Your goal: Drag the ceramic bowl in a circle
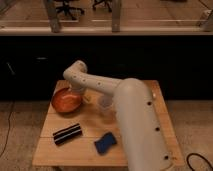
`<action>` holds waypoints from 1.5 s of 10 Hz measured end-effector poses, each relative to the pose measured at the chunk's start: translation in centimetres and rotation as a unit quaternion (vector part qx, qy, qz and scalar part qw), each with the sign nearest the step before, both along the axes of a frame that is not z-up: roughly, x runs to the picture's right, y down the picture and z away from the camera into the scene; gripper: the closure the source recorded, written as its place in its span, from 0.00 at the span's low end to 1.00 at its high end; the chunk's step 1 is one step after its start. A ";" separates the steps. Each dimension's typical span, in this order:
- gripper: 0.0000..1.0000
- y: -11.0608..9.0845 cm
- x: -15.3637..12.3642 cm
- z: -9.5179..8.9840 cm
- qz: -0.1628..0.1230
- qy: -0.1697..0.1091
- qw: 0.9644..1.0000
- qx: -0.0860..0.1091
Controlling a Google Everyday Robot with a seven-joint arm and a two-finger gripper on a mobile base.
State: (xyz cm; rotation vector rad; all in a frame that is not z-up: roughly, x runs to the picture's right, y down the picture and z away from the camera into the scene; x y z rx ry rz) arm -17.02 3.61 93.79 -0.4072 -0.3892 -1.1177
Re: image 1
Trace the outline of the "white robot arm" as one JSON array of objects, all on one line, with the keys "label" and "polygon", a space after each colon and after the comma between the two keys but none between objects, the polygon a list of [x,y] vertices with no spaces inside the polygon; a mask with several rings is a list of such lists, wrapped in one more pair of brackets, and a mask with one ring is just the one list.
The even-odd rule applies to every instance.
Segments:
[{"label": "white robot arm", "polygon": [[145,82],[88,74],[81,60],[69,66],[63,77],[74,90],[89,88],[113,98],[129,171],[173,171],[153,93]]}]

